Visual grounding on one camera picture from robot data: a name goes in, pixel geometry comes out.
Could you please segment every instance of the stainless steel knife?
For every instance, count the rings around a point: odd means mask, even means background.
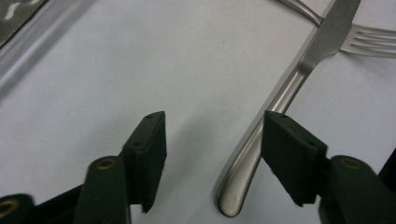
[[[315,33],[304,55],[294,67],[268,110],[285,113],[298,90],[315,66],[335,54],[343,45],[361,0],[336,0]],[[261,160],[262,118],[242,146],[222,179],[216,195],[219,211],[236,217],[242,206],[254,173]]]

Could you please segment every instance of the metal cutlery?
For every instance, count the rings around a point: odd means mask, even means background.
[[[318,23],[318,30],[304,55],[272,99],[268,110],[285,113],[316,65],[323,58],[340,50],[350,32],[360,1],[336,0],[332,4],[326,18]],[[216,203],[226,217],[235,217],[242,209],[251,180],[261,160],[262,125],[261,118],[219,185]]]
[[[300,12],[316,26],[323,21],[315,11],[299,0],[277,0]],[[396,58],[396,31],[352,24],[341,51],[365,56]]]

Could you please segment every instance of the knife handle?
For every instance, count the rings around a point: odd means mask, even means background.
[[[288,7],[300,12],[309,20],[311,20],[316,26],[320,26],[323,21],[316,12],[314,12],[311,8],[309,8],[306,4],[300,2],[299,0],[277,0]]]
[[[298,68],[298,65],[294,67],[268,106],[268,110],[282,114],[286,112],[308,77]],[[226,217],[236,217],[242,210],[251,180],[262,157],[262,125],[263,117],[256,123],[219,185],[216,204]]]

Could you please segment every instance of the white table surface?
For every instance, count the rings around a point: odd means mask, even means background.
[[[315,32],[309,20],[274,0],[51,1],[0,57],[0,196],[43,203],[81,184],[91,161],[118,155],[164,110],[162,181],[147,214],[132,206],[134,223],[319,223],[318,202],[293,204],[264,162],[238,217],[214,205],[236,145]],[[330,4],[304,2],[319,14]],[[362,0],[354,22],[396,30],[395,10]],[[287,114],[329,157],[379,172],[396,148],[395,73],[395,59],[337,53]]]

